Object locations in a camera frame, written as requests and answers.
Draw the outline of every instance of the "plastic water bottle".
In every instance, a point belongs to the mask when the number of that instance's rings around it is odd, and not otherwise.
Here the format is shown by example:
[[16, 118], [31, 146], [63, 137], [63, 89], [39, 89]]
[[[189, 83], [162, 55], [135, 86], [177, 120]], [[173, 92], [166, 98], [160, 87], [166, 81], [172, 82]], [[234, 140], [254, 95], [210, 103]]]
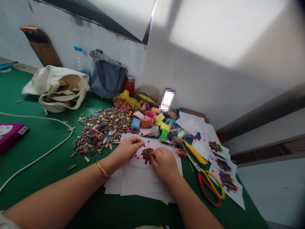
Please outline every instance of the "plastic water bottle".
[[76, 65], [76, 69], [84, 74], [87, 74], [91, 77], [91, 64], [89, 62], [88, 56], [84, 55], [83, 49], [78, 46], [74, 46], [75, 55], [74, 55], [74, 62]]

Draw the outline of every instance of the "hand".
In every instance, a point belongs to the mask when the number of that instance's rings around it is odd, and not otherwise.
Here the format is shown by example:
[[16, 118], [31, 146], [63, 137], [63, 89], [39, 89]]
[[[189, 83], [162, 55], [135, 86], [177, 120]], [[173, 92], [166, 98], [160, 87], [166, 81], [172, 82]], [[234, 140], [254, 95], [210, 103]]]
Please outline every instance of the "hand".
[[169, 185], [180, 177], [177, 162], [173, 153], [166, 148], [157, 148], [151, 152], [151, 161], [159, 177]]
[[137, 136], [126, 138], [108, 156], [116, 169], [122, 168], [129, 159], [132, 159], [137, 150], [144, 145], [144, 141]]

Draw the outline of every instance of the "white wall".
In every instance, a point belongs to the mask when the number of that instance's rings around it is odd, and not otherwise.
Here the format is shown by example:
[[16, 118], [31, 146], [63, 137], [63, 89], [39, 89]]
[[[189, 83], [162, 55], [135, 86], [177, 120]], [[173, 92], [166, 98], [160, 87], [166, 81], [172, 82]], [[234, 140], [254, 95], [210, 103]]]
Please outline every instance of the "white wall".
[[303, 134], [305, 108], [226, 141], [222, 145], [230, 149], [230, 154], [233, 155]]
[[157, 1], [141, 88], [218, 130], [305, 81], [304, 41], [295, 1]]
[[105, 55], [127, 66], [129, 74], [142, 77], [145, 45], [117, 36], [95, 23], [85, 20], [82, 23], [83, 26], [77, 25], [73, 16], [44, 3], [3, 0], [0, 7], [0, 57], [42, 68], [25, 34], [19, 30], [21, 25], [33, 25], [50, 37], [66, 68], [76, 69], [73, 47], [77, 45], [87, 52], [101, 49]]
[[301, 228], [305, 207], [305, 158], [238, 169], [256, 207], [267, 221]]

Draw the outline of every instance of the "bracelet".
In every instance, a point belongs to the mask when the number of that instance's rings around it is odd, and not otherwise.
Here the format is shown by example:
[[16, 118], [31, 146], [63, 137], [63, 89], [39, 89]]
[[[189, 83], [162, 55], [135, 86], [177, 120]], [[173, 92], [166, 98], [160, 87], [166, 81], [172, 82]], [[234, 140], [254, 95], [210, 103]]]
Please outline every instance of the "bracelet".
[[101, 166], [101, 164], [99, 163], [99, 161], [97, 161], [96, 164], [98, 165], [98, 169], [101, 171], [101, 173], [104, 175], [104, 177], [106, 177], [107, 179], [109, 179], [110, 176], [108, 176], [108, 174], [105, 172], [105, 170], [103, 169], [103, 167]]

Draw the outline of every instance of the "green tabletop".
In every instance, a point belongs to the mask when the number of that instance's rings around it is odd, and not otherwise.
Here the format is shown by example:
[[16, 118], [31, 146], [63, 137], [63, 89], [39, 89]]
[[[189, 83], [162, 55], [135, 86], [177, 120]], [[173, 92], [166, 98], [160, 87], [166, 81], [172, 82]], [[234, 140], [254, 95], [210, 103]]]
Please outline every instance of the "green tabletop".
[[[22, 88], [32, 76], [30, 73], [16, 69], [8, 73], [0, 73], [0, 85], [2, 85], [0, 111], [14, 115], [68, 120], [70, 126], [77, 128], [67, 142], [8, 183], [0, 193], [0, 210], [11, 207], [39, 189], [95, 163], [111, 152], [110, 149], [103, 149], [102, 155], [88, 156], [89, 163], [85, 161], [84, 155], [80, 154], [70, 159], [74, 152], [72, 143], [82, 128], [82, 125], [77, 122], [80, 113], [84, 112], [85, 116], [89, 116], [99, 108], [111, 107], [113, 106], [111, 100], [101, 100], [98, 96], [88, 92], [78, 110], [49, 113], [45, 116], [37, 96], [21, 94]], [[16, 104], [19, 100], [25, 100], [25, 102]], [[0, 155], [0, 186], [16, 171], [62, 142], [70, 133], [65, 125], [52, 120], [4, 115], [0, 115], [0, 120], [0, 123], [22, 123], [30, 129], [7, 153]], [[192, 172], [188, 159], [182, 158], [181, 160], [184, 178], [224, 228], [268, 228], [245, 188], [243, 188], [243, 197], [246, 211], [228, 196], [222, 201], [221, 207], [214, 207], [204, 197], [197, 180], [197, 174]], [[67, 168], [74, 164], [77, 166], [70, 173], [67, 173]], [[201, 165], [203, 169], [208, 169], [209, 166], [210, 163], [205, 166]], [[101, 187], [88, 200], [70, 222], [68, 228], [135, 228], [141, 225], [163, 227], [169, 225], [172, 229], [183, 228], [176, 204], [166, 205], [161, 201], [140, 196], [105, 195], [104, 191], [105, 188]], [[213, 198], [210, 190], [207, 193]]]

